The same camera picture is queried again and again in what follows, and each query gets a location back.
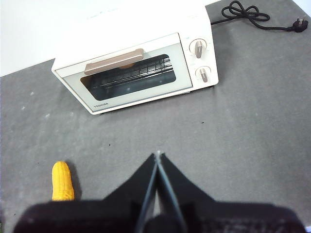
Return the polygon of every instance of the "oven knob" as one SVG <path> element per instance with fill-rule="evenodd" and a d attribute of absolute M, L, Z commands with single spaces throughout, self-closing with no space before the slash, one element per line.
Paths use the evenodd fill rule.
<path fill-rule="evenodd" d="M 210 74 L 210 68 L 209 67 L 200 67 L 196 70 L 195 76 L 198 79 L 202 79 L 203 82 L 207 83 L 208 82 L 208 75 Z"/>
<path fill-rule="evenodd" d="M 189 50 L 195 54 L 196 58 L 201 58 L 203 50 L 206 49 L 206 41 L 203 39 L 196 39 L 190 43 Z"/>

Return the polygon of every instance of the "power plug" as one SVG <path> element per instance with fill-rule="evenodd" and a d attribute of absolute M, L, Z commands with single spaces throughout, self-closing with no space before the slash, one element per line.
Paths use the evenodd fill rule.
<path fill-rule="evenodd" d="M 303 17 L 303 19 L 297 19 L 297 21 L 295 21 L 293 23 L 293 31 L 297 32 L 297 33 L 301 33 L 304 30 L 306 30 L 308 27 L 308 21 L 305 20 L 305 18 Z"/>

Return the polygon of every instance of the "temperature knob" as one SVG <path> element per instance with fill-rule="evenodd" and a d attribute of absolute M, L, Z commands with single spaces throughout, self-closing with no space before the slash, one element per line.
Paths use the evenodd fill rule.
<path fill-rule="evenodd" d="M 195 54 L 196 58 L 201 58 L 202 52 L 206 49 L 206 41 L 203 39 L 196 39 L 190 43 L 189 50 Z"/>

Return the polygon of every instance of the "oven door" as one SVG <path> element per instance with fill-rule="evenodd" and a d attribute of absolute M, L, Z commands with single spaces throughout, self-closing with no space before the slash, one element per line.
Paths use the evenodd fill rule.
<path fill-rule="evenodd" d="M 92 113 L 192 87 L 177 33 L 56 72 Z"/>

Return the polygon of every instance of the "oven glass window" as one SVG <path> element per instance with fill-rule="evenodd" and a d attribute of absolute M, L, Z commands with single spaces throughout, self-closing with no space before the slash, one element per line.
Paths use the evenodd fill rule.
<path fill-rule="evenodd" d="M 171 60 L 166 54 L 81 78 L 96 100 L 106 100 L 175 80 Z"/>

